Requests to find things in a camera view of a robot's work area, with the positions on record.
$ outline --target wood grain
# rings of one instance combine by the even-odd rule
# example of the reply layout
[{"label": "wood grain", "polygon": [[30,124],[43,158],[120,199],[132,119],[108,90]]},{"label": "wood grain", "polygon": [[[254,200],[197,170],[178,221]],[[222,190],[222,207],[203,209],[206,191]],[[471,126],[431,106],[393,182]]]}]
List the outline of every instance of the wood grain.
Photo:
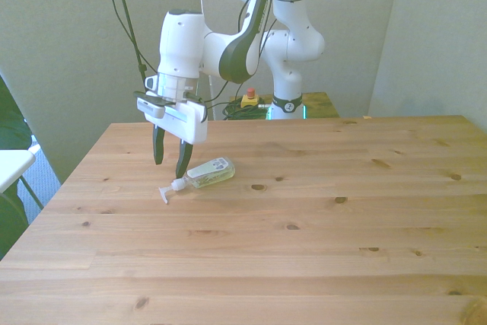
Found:
[{"label": "wood grain", "polygon": [[480,325],[487,136],[461,116],[211,122],[158,192],[151,125],[114,124],[0,262],[0,324]]}]

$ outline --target white table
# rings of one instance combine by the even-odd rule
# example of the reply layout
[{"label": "white table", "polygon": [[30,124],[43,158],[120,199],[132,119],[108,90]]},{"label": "white table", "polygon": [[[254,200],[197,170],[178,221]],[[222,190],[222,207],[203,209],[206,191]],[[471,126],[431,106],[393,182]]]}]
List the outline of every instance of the white table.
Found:
[{"label": "white table", "polygon": [[0,150],[0,194],[8,199],[3,192],[6,191],[6,189],[17,179],[21,179],[34,201],[36,201],[36,204],[42,210],[42,203],[39,201],[24,177],[22,177],[22,174],[35,162],[35,160],[36,157],[34,154],[28,150]]}]

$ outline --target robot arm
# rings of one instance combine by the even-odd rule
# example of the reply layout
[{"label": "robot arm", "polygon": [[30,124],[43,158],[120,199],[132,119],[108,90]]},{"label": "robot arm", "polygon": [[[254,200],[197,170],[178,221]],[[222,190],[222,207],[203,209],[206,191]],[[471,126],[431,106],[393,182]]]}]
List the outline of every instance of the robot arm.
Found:
[{"label": "robot arm", "polygon": [[323,52],[323,38],[311,27],[304,0],[275,0],[275,16],[291,31],[271,33],[265,33],[264,28],[272,0],[242,1],[248,2],[247,15],[235,35],[212,32],[201,13],[170,11],[161,31],[158,74],[146,78],[146,94],[136,94],[138,109],[154,124],[156,164],[162,162],[164,132],[181,139],[177,178],[186,172],[193,145],[206,140],[206,107],[194,99],[200,72],[244,83],[255,74],[265,44],[264,59],[275,82],[276,103],[271,108],[281,108],[295,118],[298,105],[293,104],[291,112],[286,112],[280,100],[297,103],[301,77],[297,72],[293,75],[285,62],[316,59]]}]

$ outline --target hand soap bottle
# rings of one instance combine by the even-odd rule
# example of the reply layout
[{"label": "hand soap bottle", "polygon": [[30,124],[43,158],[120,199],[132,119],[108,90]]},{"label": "hand soap bottle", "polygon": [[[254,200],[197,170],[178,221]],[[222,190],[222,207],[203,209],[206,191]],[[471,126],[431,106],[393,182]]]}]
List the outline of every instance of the hand soap bottle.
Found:
[{"label": "hand soap bottle", "polygon": [[223,180],[232,178],[235,174],[235,166],[228,158],[218,158],[188,170],[186,174],[175,179],[170,186],[159,188],[162,199],[167,204],[166,192],[170,190],[183,190],[191,183],[195,188],[209,186]]}]

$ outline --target white wall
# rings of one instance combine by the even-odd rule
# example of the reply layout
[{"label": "white wall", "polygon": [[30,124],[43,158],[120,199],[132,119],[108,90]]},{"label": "white wall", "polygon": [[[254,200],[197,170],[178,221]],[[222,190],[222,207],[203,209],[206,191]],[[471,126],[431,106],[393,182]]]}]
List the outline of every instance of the white wall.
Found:
[{"label": "white wall", "polygon": [[370,114],[461,114],[487,131],[487,0],[395,0]]},{"label": "white wall", "polygon": [[[155,68],[166,12],[200,9],[200,0],[127,2]],[[110,123],[143,120],[132,96],[143,90],[135,52],[110,0],[0,0],[0,55],[0,72],[61,181]]]},{"label": "white wall", "polygon": [[[236,33],[242,2],[202,0],[207,25],[215,32]],[[393,0],[308,0],[311,22],[326,40],[326,51],[317,62],[296,63],[304,77],[304,91],[325,91],[340,116],[368,112]],[[224,82],[211,78],[214,95]],[[261,62],[259,71],[244,85],[260,94],[272,93],[272,75]],[[231,85],[218,101],[235,93]]]}]

